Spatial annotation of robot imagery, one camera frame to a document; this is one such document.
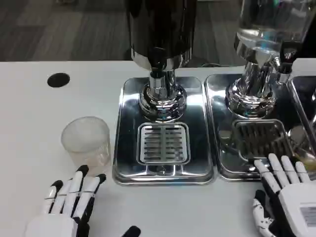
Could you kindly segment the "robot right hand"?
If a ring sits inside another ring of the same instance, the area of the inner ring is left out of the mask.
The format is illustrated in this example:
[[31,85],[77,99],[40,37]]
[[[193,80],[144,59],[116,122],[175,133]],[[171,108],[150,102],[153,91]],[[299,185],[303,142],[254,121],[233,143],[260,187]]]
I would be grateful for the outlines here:
[[288,156],[268,155],[270,167],[256,159],[264,190],[257,190],[252,213],[263,237],[314,237],[316,235],[316,183],[302,162]]

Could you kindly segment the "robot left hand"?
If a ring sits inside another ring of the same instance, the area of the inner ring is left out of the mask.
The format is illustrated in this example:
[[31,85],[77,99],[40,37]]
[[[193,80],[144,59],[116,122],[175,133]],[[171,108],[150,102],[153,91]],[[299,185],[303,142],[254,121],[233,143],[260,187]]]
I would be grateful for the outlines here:
[[106,181],[104,173],[87,177],[89,167],[80,166],[66,183],[49,187],[41,213],[26,225],[25,237],[87,237],[95,196]]

